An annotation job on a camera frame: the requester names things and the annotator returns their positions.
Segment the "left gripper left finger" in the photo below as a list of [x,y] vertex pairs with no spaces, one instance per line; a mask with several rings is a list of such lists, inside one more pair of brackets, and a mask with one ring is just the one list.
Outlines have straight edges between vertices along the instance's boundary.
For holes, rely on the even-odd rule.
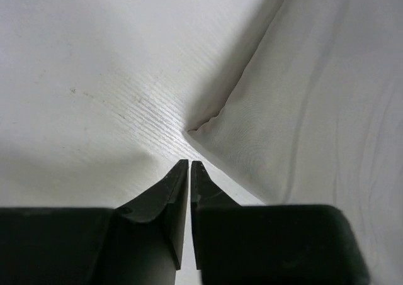
[[188,161],[118,208],[2,208],[2,284],[174,284]]

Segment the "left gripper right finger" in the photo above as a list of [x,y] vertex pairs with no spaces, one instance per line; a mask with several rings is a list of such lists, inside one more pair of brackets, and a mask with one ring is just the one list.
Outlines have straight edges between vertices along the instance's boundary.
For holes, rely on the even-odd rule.
[[329,205],[242,206],[191,165],[191,225],[204,284],[370,284],[343,213]]

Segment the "grey cloth placemat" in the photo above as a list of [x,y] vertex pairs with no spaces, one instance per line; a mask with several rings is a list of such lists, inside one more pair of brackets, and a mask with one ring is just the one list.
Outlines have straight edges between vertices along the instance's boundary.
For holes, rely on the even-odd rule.
[[284,0],[190,137],[262,201],[340,208],[372,283],[402,283],[402,0]]

